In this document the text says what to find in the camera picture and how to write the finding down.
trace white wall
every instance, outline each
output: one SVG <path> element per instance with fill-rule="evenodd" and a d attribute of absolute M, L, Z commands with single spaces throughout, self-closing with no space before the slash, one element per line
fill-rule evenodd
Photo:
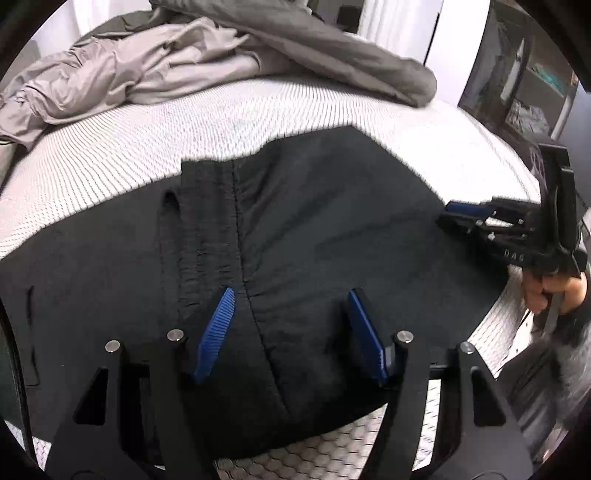
<path fill-rule="evenodd" d="M 389 26 L 386 48 L 424 63 L 443 0 L 405 0 L 398 5 L 399 13 Z"/>
<path fill-rule="evenodd" d="M 457 105 L 472 71 L 490 0 L 444 0 L 426 65 L 437 78 L 436 98 Z"/>
<path fill-rule="evenodd" d="M 35 32 L 32 40 L 37 42 L 41 57 L 67 50 L 80 38 L 72 0 L 58 8 Z"/>
<path fill-rule="evenodd" d="M 67 0 L 33 35 L 42 57 L 67 50 L 82 35 L 116 15 L 151 10 L 148 0 Z"/>

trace finger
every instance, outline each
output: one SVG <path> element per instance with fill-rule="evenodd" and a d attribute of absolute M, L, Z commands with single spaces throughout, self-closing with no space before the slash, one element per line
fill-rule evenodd
<path fill-rule="evenodd" d="M 522 286 L 524 291 L 531 291 L 533 293 L 542 293 L 544 290 L 542 278 L 534 275 L 530 270 L 523 271 Z"/>
<path fill-rule="evenodd" d="M 548 307 L 548 299 L 541 293 L 526 292 L 525 306 L 533 313 L 542 313 Z"/>
<path fill-rule="evenodd" d="M 542 278 L 542 285 L 546 293 L 558 293 L 571 289 L 573 287 L 571 282 L 573 281 L 580 281 L 580 279 L 564 274 L 545 275 Z"/>

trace wrinkled fabric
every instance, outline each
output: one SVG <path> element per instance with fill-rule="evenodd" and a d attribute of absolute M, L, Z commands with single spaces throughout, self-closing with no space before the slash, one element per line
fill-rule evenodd
<path fill-rule="evenodd" d="M 3 184 L 4 177 L 6 177 L 10 169 L 12 157 L 16 151 L 16 144 L 8 141 L 0 141 L 0 186 Z"/>
<path fill-rule="evenodd" d="M 158 103 L 289 67 L 284 55 L 208 18 L 121 40 L 91 37 L 35 62 L 10 83 L 2 95 L 0 138 L 30 149 L 48 125 L 78 121 L 126 100 Z M 2 152 L 4 165 L 8 149 Z"/>
<path fill-rule="evenodd" d="M 266 45 L 322 76 L 383 93 L 410 106 L 428 104 L 437 90 L 431 70 L 374 43 L 352 38 L 284 0 L 151 0 L 194 17 L 255 35 Z"/>
<path fill-rule="evenodd" d="M 79 41 L 84 41 L 90 37 L 122 38 L 159 25 L 167 23 L 187 24 L 190 23 L 191 20 L 194 20 L 194 18 L 189 18 L 186 15 L 174 14 L 168 11 L 165 12 L 164 9 L 160 7 L 154 8 L 153 11 L 139 10 L 137 12 L 118 15 L 117 17 L 107 20 L 94 30 L 89 31 Z"/>

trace seam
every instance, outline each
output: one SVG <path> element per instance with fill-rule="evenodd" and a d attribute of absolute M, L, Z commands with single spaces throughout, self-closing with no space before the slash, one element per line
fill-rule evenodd
<path fill-rule="evenodd" d="M 158 253 L 160 255 L 160 289 L 162 295 L 162 316 L 158 316 L 157 325 L 160 333 L 166 333 L 171 325 L 181 319 L 179 302 L 180 253 L 175 244 L 175 232 L 170 231 L 171 225 L 166 222 L 168 215 L 169 195 L 178 203 L 177 193 L 172 188 L 166 189 L 161 198 L 158 211 Z M 174 262 L 171 270 L 167 262 Z"/>
<path fill-rule="evenodd" d="M 26 387 L 38 387 L 39 386 L 39 371 L 37 369 L 37 360 L 35 358 L 35 344 L 33 343 L 33 290 L 34 286 L 31 286 L 27 290 L 27 333 L 29 335 L 29 344 L 31 345 L 31 350 L 28 353 L 28 360 L 30 362 L 31 368 L 33 369 L 33 374 L 36 378 L 34 381 L 27 382 L 25 379 L 25 386 Z"/>
<path fill-rule="evenodd" d="M 244 288 L 244 292 L 246 294 L 246 301 L 248 302 L 248 309 L 251 313 L 252 323 L 255 325 L 256 332 L 258 333 L 259 340 L 261 341 L 261 347 L 262 347 L 262 350 L 265 354 L 265 358 L 267 359 L 267 363 L 269 365 L 269 370 L 271 371 L 271 376 L 273 377 L 273 382 L 275 383 L 275 389 L 277 390 L 277 395 L 279 396 L 279 401 L 281 403 L 281 406 L 284 409 L 285 415 L 287 415 L 288 417 L 291 417 L 290 411 L 287 408 L 287 405 L 285 403 L 283 393 L 281 392 L 281 388 L 279 387 L 279 383 L 277 382 L 277 377 L 278 377 L 277 372 L 275 371 L 275 368 L 273 368 L 273 363 L 271 362 L 269 352 L 265 348 L 265 342 L 263 341 L 263 338 L 262 338 L 261 329 L 259 327 L 259 324 L 256 322 L 256 318 L 255 318 L 254 311 L 252 309 L 252 304 L 251 304 L 251 296 L 248 293 L 248 288 L 246 286 L 246 281 L 244 279 L 244 258 L 242 256 L 242 241 L 241 241 L 241 237 L 240 237 L 240 226 L 239 226 L 239 222 L 238 222 L 238 212 L 239 212 L 239 210 L 238 210 L 238 195 L 236 194 L 236 162 L 235 162 L 235 160 L 232 160 L 231 162 L 232 162 L 232 194 L 234 197 L 234 212 L 235 212 L 234 218 L 236 221 L 236 244 L 238 246 L 238 260 L 239 260 L 239 266 L 240 266 L 240 282 L 241 282 L 242 288 Z"/>

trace bed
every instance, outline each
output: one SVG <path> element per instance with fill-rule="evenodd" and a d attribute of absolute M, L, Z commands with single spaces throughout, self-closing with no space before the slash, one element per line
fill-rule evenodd
<path fill-rule="evenodd" d="M 454 106 L 435 100 L 414 109 L 319 77 L 269 77 L 159 105 L 124 105 L 54 129 L 15 166 L 0 196 L 0 256 L 46 226 L 179 175 L 186 158 L 223 161 L 275 138 L 338 125 L 354 126 L 402 159 L 442 203 L 538 199 L 537 183 L 517 155 Z M 518 269 L 510 269 L 504 292 L 469 338 L 493 372 L 524 317 L 520 282 Z M 429 463 L 438 407 L 439 385 L 432 381 L 415 468 Z M 383 413 L 253 459 L 220 459 L 218 470 L 236 479 L 357 478 Z M 49 448 L 35 440 L 40 465 Z"/>

